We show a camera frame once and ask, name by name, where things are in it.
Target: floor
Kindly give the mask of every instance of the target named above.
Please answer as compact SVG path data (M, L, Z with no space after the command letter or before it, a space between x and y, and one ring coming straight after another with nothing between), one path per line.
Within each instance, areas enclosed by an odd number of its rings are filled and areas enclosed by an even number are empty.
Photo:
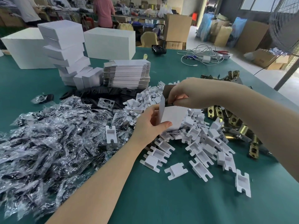
M195 37L195 35L196 35L196 27L191 26L187 44L186 44L186 49L196 48L200 44L206 44L210 46L212 45L211 42L200 41L200 39ZM255 64L252 64L251 62L246 60L240 52L234 49L230 49L228 47L222 47L222 48L217 47L217 49L230 51L230 53L233 54L231 59L252 74L255 74L256 72L262 69L261 67L256 66ZM256 77L273 88L283 77L284 74L285 71L282 70L264 69L261 70L259 73L257 73ZM279 92L282 95L284 95L286 98L288 98L290 101L295 103L297 106L299 106L299 70L297 70L292 75L292 77L281 87Z

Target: wrapped black item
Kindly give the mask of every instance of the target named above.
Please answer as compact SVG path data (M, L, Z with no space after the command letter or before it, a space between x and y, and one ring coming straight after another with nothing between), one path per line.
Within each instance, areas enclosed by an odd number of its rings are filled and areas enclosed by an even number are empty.
M0 205L5 218L51 214L131 137L121 127L123 110L91 109L71 96L40 112L21 114L0 132ZM117 127L118 143L107 144L106 125Z

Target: forearm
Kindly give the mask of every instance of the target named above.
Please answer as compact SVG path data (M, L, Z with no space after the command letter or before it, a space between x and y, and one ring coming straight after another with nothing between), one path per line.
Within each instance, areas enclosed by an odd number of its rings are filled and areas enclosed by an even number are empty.
M218 104L240 117L299 181L298 113L239 84L227 86Z
M106 224L142 148L126 143L54 213L47 224Z

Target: electrical cord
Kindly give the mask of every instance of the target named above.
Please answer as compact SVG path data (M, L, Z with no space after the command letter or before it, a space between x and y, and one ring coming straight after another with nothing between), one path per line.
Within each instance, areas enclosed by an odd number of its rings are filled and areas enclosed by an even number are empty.
M191 65L191 64L184 63L183 62L184 57L192 57L194 60L197 60L207 66L213 66L219 64L224 60L222 56L219 56L217 52L213 51L212 46L208 46L204 44L198 45L194 49L187 49L186 51L178 51L177 54L183 55L181 58L181 62L183 64L192 67L197 67L198 65L197 64ZM211 58L210 63L203 62L204 56L209 56Z
M280 54L279 56L277 56L277 57L271 62L271 64L273 64L274 61L277 60L277 58L280 57L282 54Z

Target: white plastic bag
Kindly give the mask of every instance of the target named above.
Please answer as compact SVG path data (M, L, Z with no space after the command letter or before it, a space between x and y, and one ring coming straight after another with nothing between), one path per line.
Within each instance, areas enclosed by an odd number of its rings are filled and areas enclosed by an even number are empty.
M171 7L166 7L165 4L161 4L160 10L158 12L158 17L163 18L164 14L168 14L168 13L173 14L172 11L171 11Z

